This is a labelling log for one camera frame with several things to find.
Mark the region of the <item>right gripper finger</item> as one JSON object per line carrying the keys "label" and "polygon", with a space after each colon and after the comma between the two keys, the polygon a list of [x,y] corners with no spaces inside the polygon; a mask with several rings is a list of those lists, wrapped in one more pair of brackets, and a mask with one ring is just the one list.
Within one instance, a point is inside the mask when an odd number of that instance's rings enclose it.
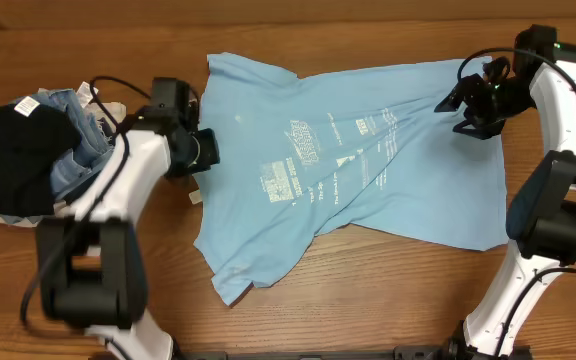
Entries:
{"label": "right gripper finger", "polygon": [[464,102],[465,93],[466,91],[462,87],[454,87],[451,92],[434,108],[434,112],[456,112]]}
{"label": "right gripper finger", "polygon": [[503,130],[503,122],[495,122],[478,126],[469,120],[463,120],[456,124],[452,131],[458,134],[463,134],[476,138],[479,140],[487,140],[492,137],[498,136]]}

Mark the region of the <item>light blue t-shirt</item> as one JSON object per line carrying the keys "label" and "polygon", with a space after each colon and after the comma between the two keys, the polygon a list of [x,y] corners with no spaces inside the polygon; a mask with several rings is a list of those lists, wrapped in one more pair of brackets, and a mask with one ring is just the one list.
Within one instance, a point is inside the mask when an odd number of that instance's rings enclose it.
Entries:
{"label": "light blue t-shirt", "polygon": [[208,57],[202,126],[220,161],[197,175],[196,248],[226,304],[269,287],[316,236],[348,224],[469,250],[506,242],[499,138],[454,131],[436,106],[483,58],[301,78],[231,53]]}

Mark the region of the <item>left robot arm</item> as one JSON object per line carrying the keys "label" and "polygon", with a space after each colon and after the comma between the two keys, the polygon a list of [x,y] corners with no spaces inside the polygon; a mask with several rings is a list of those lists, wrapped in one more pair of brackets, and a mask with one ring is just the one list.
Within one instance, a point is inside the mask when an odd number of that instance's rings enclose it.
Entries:
{"label": "left robot arm", "polygon": [[199,127],[200,97],[190,84],[156,77],[145,97],[147,105],[115,125],[114,151],[86,192],[35,230],[37,272],[19,310],[33,337],[54,335],[28,318],[38,293],[48,319],[97,338],[118,359],[183,356],[147,309],[136,226],[161,178],[207,171],[219,152],[214,131]]}

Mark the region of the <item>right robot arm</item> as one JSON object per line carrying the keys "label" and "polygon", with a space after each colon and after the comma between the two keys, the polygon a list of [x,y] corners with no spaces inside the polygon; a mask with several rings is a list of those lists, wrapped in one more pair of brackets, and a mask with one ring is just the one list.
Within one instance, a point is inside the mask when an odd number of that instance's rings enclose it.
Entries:
{"label": "right robot arm", "polygon": [[576,45],[555,28],[533,25],[480,75],[457,75],[438,112],[466,107],[456,133],[485,140],[507,119],[534,108],[544,158],[512,200],[504,261],[482,301],[446,343],[398,346],[396,359],[529,359],[517,334],[547,288],[576,268]]}

